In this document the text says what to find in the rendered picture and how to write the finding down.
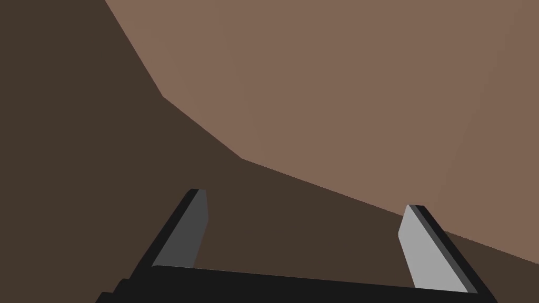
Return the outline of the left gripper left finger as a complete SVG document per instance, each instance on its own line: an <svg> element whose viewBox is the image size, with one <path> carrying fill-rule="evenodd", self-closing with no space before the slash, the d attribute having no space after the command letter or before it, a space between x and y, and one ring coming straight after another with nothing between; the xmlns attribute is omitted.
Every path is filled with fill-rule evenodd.
<svg viewBox="0 0 539 303"><path fill-rule="evenodd" d="M140 267L193 268L207 223L207 193L190 189L144 254Z"/></svg>

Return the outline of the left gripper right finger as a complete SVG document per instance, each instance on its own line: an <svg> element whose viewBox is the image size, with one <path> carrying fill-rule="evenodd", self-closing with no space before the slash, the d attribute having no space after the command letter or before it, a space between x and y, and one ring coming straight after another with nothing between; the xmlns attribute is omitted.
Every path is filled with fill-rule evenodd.
<svg viewBox="0 0 539 303"><path fill-rule="evenodd" d="M398 231L414 286L477 293L419 205L407 205Z"/></svg>

